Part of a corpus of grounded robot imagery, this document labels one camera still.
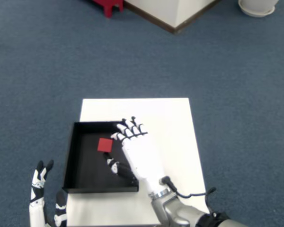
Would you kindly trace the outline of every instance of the white table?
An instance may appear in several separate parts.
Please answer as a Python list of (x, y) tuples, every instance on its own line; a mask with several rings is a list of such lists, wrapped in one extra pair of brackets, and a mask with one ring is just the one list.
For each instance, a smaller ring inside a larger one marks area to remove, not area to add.
[[(81, 122), (136, 116), (160, 149), (166, 175), (182, 194), (205, 191), (188, 98), (84, 99)], [(182, 201), (208, 212), (204, 197)], [(69, 194), (68, 226), (157, 225), (145, 185), (139, 192)]]

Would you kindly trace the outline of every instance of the wooden baseboard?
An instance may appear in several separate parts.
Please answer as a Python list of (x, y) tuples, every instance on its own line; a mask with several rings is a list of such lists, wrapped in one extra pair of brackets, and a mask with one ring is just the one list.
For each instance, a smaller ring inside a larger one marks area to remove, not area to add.
[(124, 1), (124, 7), (129, 9), (130, 11), (138, 14), (139, 16), (143, 17), (144, 19), (152, 22), (153, 24), (163, 28), (164, 30), (172, 33), (172, 34), (178, 34), (178, 33), (180, 33), (183, 30), (183, 28), (185, 28), (188, 25), (190, 25), (197, 18), (199, 18), (201, 15), (203, 15), (206, 11), (208, 11), (209, 9), (214, 7), (219, 1), (221, 1), (221, 0), (214, 0), (212, 3), (208, 4), (206, 7), (204, 7), (203, 9), (201, 9), (200, 11), (198, 11), (197, 13), (192, 15), (190, 18), (185, 20), (183, 23), (181, 23), (177, 27), (173, 27), (173, 26), (165, 23), (164, 21), (154, 17), (153, 15), (145, 12), (144, 10), (134, 6), (133, 4), (131, 4), (131, 3), (127, 2), (127, 1)]

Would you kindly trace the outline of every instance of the pot base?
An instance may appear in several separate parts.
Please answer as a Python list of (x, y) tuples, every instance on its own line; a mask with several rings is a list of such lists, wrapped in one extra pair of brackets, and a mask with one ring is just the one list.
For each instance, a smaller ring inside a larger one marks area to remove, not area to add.
[(243, 8), (241, 3), (242, 3), (242, 0), (239, 0), (239, 6), (240, 6), (241, 10), (243, 11), (243, 13), (245, 13), (246, 15), (251, 16), (251, 17), (266, 17), (266, 16), (272, 14), (275, 11), (275, 7), (273, 7), (271, 10), (269, 10), (266, 13), (253, 12), (251, 10), (247, 10), (247, 9)]

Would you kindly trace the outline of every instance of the black cable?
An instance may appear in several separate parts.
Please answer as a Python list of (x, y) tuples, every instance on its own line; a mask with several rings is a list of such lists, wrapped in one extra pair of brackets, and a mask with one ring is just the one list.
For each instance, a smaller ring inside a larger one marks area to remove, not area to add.
[(173, 184), (173, 182), (171, 181), (169, 176), (163, 177), (160, 181), (161, 181), (162, 184), (166, 184), (174, 193), (176, 193), (178, 196), (180, 196), (184, 199), (189, 199), (192, 196), (205, 195), (205, 204), (207, 205), (207, 208), (209, 209), (210, 214), (212, 215), (214, 213), (213, 209), (208, 204), (208, 196), (216, 190), (215, 187), (210, 188), (207, 192), (204, 192), (204, 193), (182, 195), (181, 193), (178, 192), (178, 189), (175, 187), (175, 185)]

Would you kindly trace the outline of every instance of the gray carpet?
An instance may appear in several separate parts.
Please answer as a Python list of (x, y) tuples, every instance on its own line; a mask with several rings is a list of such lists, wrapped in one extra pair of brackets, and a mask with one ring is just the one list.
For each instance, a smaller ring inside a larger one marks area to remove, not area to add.
[(212, 206), (284, 227), (284, 0), (263, 19), (223, 0), (177, 36), (85, 0), (0, 0), (0, 227), (29, 225), (40, 159), (53, 215), (82, 99), (129, 97), (189, 97)]

